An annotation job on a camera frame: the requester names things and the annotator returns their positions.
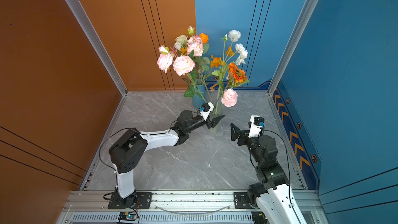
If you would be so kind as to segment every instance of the ventilation grille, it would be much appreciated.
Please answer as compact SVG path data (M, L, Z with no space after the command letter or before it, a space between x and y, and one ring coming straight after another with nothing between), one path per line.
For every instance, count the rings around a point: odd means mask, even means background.
M115 223L119 212L75 212L72 223Z
M75 212L72 223L116 223L119 212ZM150 223L253 223L251 212L228 212L213 215L176 215L140 211L140 224Z

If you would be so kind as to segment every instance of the artificial flower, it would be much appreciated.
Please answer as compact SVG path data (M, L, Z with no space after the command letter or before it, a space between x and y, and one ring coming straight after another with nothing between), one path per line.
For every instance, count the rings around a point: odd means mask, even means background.
M244 60L247 58L247 56L248 56L248 51L247 50L243 50L241 53L240 53L240 55L239 55L239 57L236 59L236 62L235 62L235 64L237 65L237 66L239 66L241 63L246 63Z
M195 28L193 28L192 26L190 26L190 27L188 28L188 33L189 33L190 35L193 35L193 34L195 33Z
M167 73L167 70L169 69L170 65L172 65L173 62L173 55L171 53L163 54L161 53L159 58L158 58L158 66L159 69Z
M187 51L187 48L181 47L181 48L180 48L180 51L181 51L181 54L183 55L183 54L185 54L185 52Z
M213 55L210 56L212 61L210 62L210 67L218 67L218 66L223 66L224 62L221 60L221 57L214 57Z
M160 46L159 52L161 52L162 54L167 54L169 52L169 48L165 46Z
M203 44L206 44L207 41L209 40L209 36L204 33L200 33L199 37L202 39Z
M234 52L232 51L231 46L228 47L228 50L225 52L227 56L234 56Z
M232 88L226 89L221 98L221 103L226 107L233 107L238 101L237 97L238 94Z
M176 38L176 43L174 44L174 47L177 50L180 50L181 47L185 47L187 45L188 37L186 35L180 35L179 37Z
M242 43L237 43L235 44L235 49L238 53L241 53L243 50L245 50L245 47L243 47Z
M232 78L236 81L236 83L243 82L247 79L246 73L239 69L233 62L231 62L228 67L228 79Z
M202 39L198 36L192 36L187 42L187 54L192 51L193 56L202 56L203 55L203 42Z
M194 42L201 42L201 43L203 43L203 41L202 41L202 39L201 39L200 37L198 37L198 36L191 36L191 37L188 39L187 44L190 45L190 44L192 44L192 43L194 43Z
M179 75L185 75L193 70L195 62L189 56L179 56L173 64L174 71Z
M240 32L237 31L237 30L231 30L231 31L228 33L228 37L229 37L229 39L230 39L232 42L236 42L236 41L238 41L239 38L240 38Z

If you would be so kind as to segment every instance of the chevron pattern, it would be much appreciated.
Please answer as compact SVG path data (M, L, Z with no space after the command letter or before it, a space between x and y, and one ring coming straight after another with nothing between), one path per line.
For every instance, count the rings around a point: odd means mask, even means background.
M300 164L300 169L304 175L308 189L315 190L318 185L318 177L314 173L314 168L312 168L311 164L312 161L309 159L309 155L307 154L308 152L303 146L298 130L289 116L288 108L286 107L280 92L280 90L275 90L274 92L273 101L275 103L275 107L278 110L279 117L285 127L286 134L288 134L292 150L296 155L297 162Z

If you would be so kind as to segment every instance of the pink peony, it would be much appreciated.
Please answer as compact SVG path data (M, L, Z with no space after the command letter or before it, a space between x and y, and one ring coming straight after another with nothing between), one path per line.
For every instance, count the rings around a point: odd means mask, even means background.
M233 107L236 102L238 94L232 89L227 89L224 91L224 95L221 98L221 103L224 104L226 107Z
M160 70L167 73L167 69L170 67L172 62L173 62L172 54L170 54L170 53L168 53L167 55L160 54L157 64L158 64Z
M177 57L174 61L173 68L176 73L181 76L189 73L195 67L195 62L189 56Z
M203 55L203 42L198 36L192 36L187 42L187 54L193 50L193 56Z

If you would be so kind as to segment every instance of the orange wall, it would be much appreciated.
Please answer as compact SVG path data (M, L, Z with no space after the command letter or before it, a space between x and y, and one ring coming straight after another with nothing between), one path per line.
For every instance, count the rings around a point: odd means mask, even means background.
M0 0L2 223L55 223L121 94L65 0Z
M195 26L195 0L80 0L128 90L178 90L186 83L156 64L158 47Z

